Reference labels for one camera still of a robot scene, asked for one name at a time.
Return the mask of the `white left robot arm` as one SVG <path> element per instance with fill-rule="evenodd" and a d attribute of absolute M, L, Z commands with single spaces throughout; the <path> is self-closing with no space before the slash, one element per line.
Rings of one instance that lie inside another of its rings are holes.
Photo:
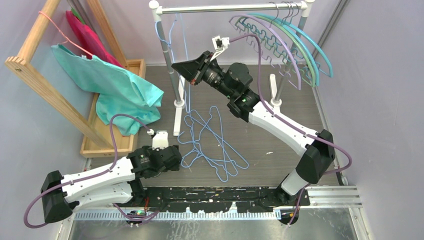
<path fill-rule="evenodd" d="M 178 171 L 182 161 L 179 145 L 152 149 L 145 145 L 116 161 L 85 172 L 62 175 L 59 170 L 47 174 L 40 191 L 44 222 L 56 223 L 73 213 L 108 204 L 141 206 L 147 197 L 141 179 Z"/>

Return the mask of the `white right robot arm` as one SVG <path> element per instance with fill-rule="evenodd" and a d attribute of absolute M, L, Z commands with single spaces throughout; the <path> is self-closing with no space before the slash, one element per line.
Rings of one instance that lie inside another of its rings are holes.
<path fill-rule="evenodd" d="M 333 135 L 322 130 L 317 132 L 304 127 L 289 117 L 275 112 L 250 89 L 253 77 L 244 63 L 233 63 L 223 70 L 212 58 L 210 51 L 203 52 L 194 60 L 171 65 L 191 85 L 201 82 L 228 98 L 227 107 L 237 118 L 258 126 L 291 147 L 300 160 L 275 190 L 275 198 L 283 205 L 291 205 L 302 188 L 317 184 L 332 164 L 335 156 Z"/>

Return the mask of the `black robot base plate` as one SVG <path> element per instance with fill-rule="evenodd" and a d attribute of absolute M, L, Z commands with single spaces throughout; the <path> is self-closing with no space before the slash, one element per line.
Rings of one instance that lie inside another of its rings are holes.
<path fill-rule="evenodd" d="M 232 206 L 238 213 L 267 213 L 278 207 L 300 207 L 310 204 L 307 190 L 295 195 L 283 191 L 281 186 L 150 186 L 136 185 L 128 202 L 118 203 L 120 208 L 146 208 L 153 212 L 227 213 Z"/>

